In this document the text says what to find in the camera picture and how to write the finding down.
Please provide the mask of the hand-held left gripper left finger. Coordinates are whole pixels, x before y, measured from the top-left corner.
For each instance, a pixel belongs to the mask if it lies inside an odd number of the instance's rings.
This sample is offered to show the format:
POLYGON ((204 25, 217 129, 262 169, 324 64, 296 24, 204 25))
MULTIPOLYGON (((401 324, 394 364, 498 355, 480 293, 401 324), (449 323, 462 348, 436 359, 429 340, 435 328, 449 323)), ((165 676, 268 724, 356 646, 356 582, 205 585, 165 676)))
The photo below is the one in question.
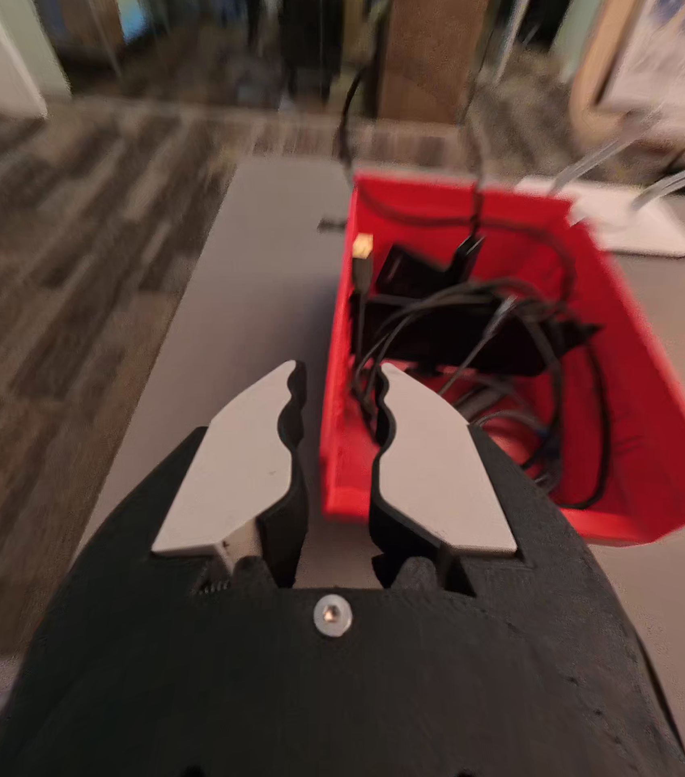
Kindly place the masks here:
POLYGON ((205 431, 151 547, 160 557, 207 557, 232 573, 260 557, 295 574, 309 526, 299 446, 304 362, 289 360, 219 411, 205 431))

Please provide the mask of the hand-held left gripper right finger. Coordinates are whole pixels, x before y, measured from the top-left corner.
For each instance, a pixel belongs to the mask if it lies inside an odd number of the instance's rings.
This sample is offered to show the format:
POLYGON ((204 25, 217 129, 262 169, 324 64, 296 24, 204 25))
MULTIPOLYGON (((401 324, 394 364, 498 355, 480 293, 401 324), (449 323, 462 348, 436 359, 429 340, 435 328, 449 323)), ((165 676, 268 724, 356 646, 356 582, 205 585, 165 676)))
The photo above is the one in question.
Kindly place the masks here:
POLYGON ((369 529, 384 552, 512 557, 516 539, 463 416, 394 364, 377 370, 369 529))

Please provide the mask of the red plastic bin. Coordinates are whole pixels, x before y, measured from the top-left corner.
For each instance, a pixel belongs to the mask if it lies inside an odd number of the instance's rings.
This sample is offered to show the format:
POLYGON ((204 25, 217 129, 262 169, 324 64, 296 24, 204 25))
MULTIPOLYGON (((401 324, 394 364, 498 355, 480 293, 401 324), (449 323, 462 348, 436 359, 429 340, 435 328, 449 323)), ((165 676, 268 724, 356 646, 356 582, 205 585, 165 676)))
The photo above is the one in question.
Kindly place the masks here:
POLYGON ((641 544, 685 525, 685 392, 619 271, 570 203, 511 189, 359 172, 328 350, 319 446, 321 510, 367 522, 378 451, 376 377, 394 364, 491 436, 516 466, 593 541, 641 544), (379 295, 375 280, 395 244, 451 262, 482 245, 469 278, 423 299, 379 295), (350 353, 349 298, 376 296, 402 310, 365 355, 350 353), (408 323, 444 307, 495 302, 478 344, 458 367, 387 361, 408 323), (549 316, 602 325, 557 357, 540 322, 549 316), (472 360, 508 318, 545 361, 536 377, 485 374, 472 360))

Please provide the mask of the white board stand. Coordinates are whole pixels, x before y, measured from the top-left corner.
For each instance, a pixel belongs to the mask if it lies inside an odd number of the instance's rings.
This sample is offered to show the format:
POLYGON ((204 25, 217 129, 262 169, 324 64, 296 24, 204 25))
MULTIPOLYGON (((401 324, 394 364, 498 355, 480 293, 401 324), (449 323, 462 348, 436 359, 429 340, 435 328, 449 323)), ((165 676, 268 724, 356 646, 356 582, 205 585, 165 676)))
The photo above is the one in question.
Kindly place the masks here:
POLYGON ((586 173, 643 140, 661 118, 660 109, 630 111, 610 141, 589 151, 554 178, 527 176, 515 188, 569 201, 572 223, 587 222, 596 243, 608 252, 683 258, 685 225, 664 199, 685 189, 685 170, 645 188, 583 180, 586 173))

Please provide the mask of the brown wooden panel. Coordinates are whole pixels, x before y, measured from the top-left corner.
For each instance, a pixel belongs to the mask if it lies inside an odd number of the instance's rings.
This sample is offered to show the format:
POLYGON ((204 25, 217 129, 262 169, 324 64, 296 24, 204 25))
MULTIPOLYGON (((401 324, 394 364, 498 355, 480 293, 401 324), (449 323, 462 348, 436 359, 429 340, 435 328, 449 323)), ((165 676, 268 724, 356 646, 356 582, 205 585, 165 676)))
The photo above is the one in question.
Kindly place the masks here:
POLYGON ((459 120, 489 4, 389 2, 379 119, 442 124, 459 120))

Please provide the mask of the wooden sign board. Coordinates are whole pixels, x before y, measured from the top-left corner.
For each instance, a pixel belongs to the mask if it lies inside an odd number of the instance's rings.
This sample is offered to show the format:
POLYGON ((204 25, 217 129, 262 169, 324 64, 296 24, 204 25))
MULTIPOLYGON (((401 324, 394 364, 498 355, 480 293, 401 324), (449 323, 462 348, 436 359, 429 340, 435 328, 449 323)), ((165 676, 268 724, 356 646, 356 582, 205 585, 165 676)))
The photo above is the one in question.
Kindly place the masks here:
MULTIPOLYGON (((601 104, 602 93, 623 44, 624 35, 640 2, 604 2, 570 91, 572 128, 585 147, 612 139, 630 111, 601 104)), ((652 146, 685 147, 685 121, 661 118, 642 140, 652 146)))

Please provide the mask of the printed paper sheet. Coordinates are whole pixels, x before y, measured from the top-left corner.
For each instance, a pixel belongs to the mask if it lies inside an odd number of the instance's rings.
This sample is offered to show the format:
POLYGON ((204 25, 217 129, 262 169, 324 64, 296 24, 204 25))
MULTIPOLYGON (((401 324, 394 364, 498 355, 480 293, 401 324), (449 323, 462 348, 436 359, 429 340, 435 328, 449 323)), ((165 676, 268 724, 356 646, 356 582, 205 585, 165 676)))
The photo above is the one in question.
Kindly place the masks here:
POLYGON ((685 1, 639 3, 601 104, 685 121, 685 1))

